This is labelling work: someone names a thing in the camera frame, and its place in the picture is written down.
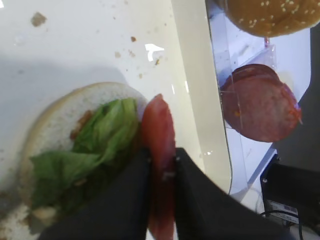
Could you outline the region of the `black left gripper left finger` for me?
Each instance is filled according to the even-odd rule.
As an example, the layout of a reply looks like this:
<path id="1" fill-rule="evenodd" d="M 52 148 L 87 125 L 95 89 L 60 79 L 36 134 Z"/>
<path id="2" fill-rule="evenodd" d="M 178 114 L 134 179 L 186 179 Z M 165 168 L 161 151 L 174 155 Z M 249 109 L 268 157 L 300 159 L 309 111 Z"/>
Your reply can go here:
<path id="1" fill-rule="evenodd" d="M 141 149 L 110 187 L 40 240 L 144 240 L 150 209 L 150 155 Z"/>

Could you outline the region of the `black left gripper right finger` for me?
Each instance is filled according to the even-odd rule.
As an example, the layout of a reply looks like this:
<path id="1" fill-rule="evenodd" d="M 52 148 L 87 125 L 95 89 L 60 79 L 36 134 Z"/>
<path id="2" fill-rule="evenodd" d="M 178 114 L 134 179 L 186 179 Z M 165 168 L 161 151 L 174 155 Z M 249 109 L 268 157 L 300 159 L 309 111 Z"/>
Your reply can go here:
<path id="1" fill-rule="evenodd" d="M 176 149 L 175 223 L 180 240 L 292 240 L 215 185 L 183 148 Z"/>

